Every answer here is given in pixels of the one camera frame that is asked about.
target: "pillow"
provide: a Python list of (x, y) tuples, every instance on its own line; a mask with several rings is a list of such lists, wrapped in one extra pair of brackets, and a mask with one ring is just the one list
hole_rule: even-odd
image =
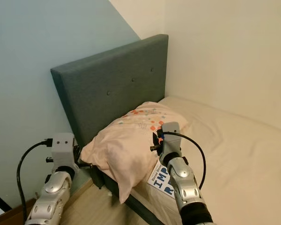
[(179, 123), (181, 132), (188, 128), (187, 120), (170, 108), (145, 102), (101, 130), (82, 149), (81, 160), (97, 165), (114, 179), (120, 202), (124, 203), (131, 189), (152, 172), (158, 160), (156, 152), (150, 151), (152, 133), (163, 123), (173, 121)]

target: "bed frame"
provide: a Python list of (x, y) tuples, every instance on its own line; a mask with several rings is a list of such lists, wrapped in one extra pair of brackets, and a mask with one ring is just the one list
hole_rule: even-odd
[[(168, 35), (159, 34), (51, 69), (78, 144), (83, 147), (116, 118), (164, 98)], [(93, 182), (118, 196), (118, 184), (90, 169)], [(130, 195), (125, 202), (147, 223), (163, 224)]]

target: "white bed sheet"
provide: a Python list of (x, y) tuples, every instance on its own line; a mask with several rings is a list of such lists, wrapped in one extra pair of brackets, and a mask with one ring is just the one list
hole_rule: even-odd
[[(281, 224), (281, 130), (176, 97), (166, 97), (160, 103), (185, 116), (191, 125), (186, 135), (205, 152), (207, 174), (202, 194), (214, 222)], [(187, 140), (181, 147), (199, 183), (200, 153)], [(147, 180), (131, 194), (166, 225), (182, 224), (175, 200)]]

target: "book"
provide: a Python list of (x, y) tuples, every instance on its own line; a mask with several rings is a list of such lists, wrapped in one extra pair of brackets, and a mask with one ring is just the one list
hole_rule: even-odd
[(170, 175), (167, 168), (161, 165), (159, 160), (157, 161), (147, 183), (175, 199), (174, 188), (170, 184)]

